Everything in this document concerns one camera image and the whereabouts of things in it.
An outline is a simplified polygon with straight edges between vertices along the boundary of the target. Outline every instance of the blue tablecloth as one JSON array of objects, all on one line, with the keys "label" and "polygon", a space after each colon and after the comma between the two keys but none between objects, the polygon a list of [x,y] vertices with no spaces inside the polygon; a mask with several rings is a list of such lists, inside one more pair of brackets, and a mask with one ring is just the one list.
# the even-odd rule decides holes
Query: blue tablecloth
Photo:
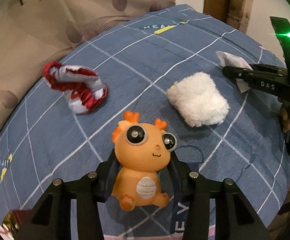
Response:
[{"label": "blue tablecloth", "polygon": [[[176,27],[154,34],[168,25]],[[0,133],[0,176],[2,164],[13,156],[0,179],[0,221],[8,210],[32,208],[53,179],[79,179],[95,170],[112,151],[111,133],[123,112],[134,110],[140,112],[141,122],[166,120],[167,131],[178,138],[179,159],[209,179],[233,178],[269,225],[290,182],[279,103],[258,91],[241,94],[222,75],[217,50],[249,63],[283,66],[250,37],[188,5],[149,13],[76,48],[62,62],[95,69],[110,88],[108,99],[95,112],[75,116],[62,94],[43,80],[28,92]],[[175,81],[199,71],[210,74],[228,100],[230,111],[221,125],[188,127],[164,94]],[[160,172],[160,179],[162,189],[173,196],[166,170]],[[166,238],[184,230],[188,211],[186,203],[173,197],[166,208],[147,206],[132,212],[122,211],[111,197],[99,204],[99,210],[107,238]],[[212,202],[211,235],[214,224]],[[74,212],[72,239],[77,240]]]}]

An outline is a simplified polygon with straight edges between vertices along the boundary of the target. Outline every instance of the bulging black eye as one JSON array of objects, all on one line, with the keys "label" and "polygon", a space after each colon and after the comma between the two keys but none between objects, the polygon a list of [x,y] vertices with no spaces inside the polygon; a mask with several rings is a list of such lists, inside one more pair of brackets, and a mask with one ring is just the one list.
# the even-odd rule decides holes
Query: bulging black eye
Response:
[{"label": "bulging black eye", "polygon": [[140,125],[132,125],[126,131],[126,140],[131,145],[144,144],[148,139],[146,130]]},{"label": "bulging black eye", "polygon": [[168,133],[168,132],[164,133],[163,134],[163,142],[164,142],[164,145],[165,145],[167,151],[172,152],[173,150],[176,149],[177,139],[176,139],[175,135]]}]

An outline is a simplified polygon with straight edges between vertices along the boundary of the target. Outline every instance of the white toy belly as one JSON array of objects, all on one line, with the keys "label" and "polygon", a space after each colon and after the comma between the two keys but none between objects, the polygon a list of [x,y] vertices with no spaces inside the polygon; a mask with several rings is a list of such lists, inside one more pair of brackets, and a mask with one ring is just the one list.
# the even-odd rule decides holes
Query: white toy belly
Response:
[{"label": "white toy belly", "polygon": [[153,197],[156,194],[156,190],[156,183],[150,177],[141,178],[136,186],[136,191],[138,195],[140,195],[140,197],[143,199],[149,199]]}]

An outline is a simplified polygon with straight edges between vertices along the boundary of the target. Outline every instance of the black robotic device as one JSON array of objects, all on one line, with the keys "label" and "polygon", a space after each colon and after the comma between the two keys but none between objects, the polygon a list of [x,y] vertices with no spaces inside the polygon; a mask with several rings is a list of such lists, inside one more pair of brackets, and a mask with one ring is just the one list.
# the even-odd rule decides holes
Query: black robotic device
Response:
[{"label": "black robotic device", "polygon": [[[252,64],[253,71],[226,66],[223,73],[230,79],[242,79],[249,87],[270,93],[290,102],[290,24],[287,19],[271,17],[281,43],[287,69]],[[290,154],[290,136],[286,142]],[[111,196],[119,171],[114,150],[96,171],[81,179],[63,182],[55,179],[34,206],[16,234],[16,240],[71,240],[70,206],[77,199],[79,240],[104,240],[97,203]],[[216,240],[270,240],[261,219],[232,179],[209,180],[191,171],[171,152],[167,166],[174,195],[190,202],[183,240],[207,240],[210,199],[216,205]]]}]

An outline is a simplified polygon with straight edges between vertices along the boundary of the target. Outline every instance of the white tissue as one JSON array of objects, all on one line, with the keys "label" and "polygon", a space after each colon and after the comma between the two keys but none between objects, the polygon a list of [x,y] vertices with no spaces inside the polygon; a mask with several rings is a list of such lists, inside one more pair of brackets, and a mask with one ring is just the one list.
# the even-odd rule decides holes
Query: white tissue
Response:
[{"label": "white tissue", "polygon": [[229,112],[227,100],[210,76],[203,72],[175,82],[166,95],[191,127],[221,124]]},{"label": "white tissue", "polygon": [[[238,57],[233,54],[219,50],[216,52],[216,55],[220,59],[222,67],[232,66],[232,67],[248,68],[253,70],[252,67],[242,57]],[[248,84],[242,79],[237,78],[236,83],[241,93],[244,93],[250,89]]]}]

